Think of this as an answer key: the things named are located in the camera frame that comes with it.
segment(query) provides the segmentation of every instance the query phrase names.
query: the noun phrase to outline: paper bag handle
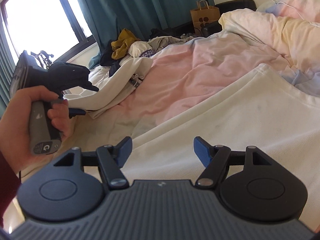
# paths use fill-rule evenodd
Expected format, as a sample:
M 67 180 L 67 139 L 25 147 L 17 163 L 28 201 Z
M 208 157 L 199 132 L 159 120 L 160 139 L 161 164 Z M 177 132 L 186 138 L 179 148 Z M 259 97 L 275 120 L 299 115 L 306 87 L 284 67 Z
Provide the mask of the paper bag handle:
M 197 5 L 198 5 L 198 8 L 199 8 L 200 10 L 202 10 L 202 8 L 201 8 L 201 2 L 204 2 L 204 3 L 206 4 L 207 8 L 210 9 L 210 8 L 209 8 L 209 4 L 208 4 L 208 2 L 207 2 L 206 0 L 200 0 L 200 1 L 197 0 Z

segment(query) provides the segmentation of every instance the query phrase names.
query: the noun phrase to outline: triangular cutout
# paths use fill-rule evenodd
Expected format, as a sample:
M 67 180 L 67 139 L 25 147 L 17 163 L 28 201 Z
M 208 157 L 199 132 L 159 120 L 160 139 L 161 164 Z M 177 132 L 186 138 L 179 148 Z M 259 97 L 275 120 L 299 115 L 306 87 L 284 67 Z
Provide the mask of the triangular cutout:
M 271 165 L 264 157 L 262 157 L 259 153 L 252 153 L 253 165 Z
M 72 166 L 75 158 L 74 153 L 68 153 L 62 159 L 60 159 L 54 166 L 55 167 L 63 167 L 63 166 Z

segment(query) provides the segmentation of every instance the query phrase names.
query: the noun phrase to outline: pile of clothes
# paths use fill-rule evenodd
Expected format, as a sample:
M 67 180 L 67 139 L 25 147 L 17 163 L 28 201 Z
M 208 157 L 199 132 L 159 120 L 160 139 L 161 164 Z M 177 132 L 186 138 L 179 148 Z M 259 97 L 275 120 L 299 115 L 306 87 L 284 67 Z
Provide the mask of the pile of clothes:
M 141 41 L 128 29 L 123 29 L 118 40 L 112 41 L 100 56 L 100 65 L 110 67 L 109 77 L 120 68 L 120 61 L 127 55 L 131 57 L 151 57 L 171 44 L 184 44 L 192 40 L 192 36 L 156 37 L 149 41 Z

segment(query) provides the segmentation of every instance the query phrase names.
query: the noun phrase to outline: person's left hand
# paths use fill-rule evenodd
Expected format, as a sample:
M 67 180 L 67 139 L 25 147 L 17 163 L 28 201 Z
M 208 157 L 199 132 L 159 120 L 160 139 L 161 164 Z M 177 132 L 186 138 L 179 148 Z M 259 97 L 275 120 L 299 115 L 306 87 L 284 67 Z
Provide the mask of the person's left hand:
M 17 174 L 33 163 L 40 162 L 48 155 L 36 156 L 30 153 L 29 116 L 34 101 L 50 102 L 58 95 L 44 86 L 18 90 L 10 100 L 0 120 L 0 152 Z M 52 125 L 63 132 L 62 140 L 70 136 L 68 101 L 54 104 L 48 111 Z

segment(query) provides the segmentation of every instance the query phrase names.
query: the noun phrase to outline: paper bag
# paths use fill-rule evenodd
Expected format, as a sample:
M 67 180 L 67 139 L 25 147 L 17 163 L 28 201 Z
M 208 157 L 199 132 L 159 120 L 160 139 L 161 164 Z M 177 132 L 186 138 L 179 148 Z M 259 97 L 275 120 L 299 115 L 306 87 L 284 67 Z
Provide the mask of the paper bag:
M 201 35 L 201 28 L 220 19 L 219 8 L 209 5 L 207 1 L 197 1 L 198 8 L 190 10 L 195 33 Z

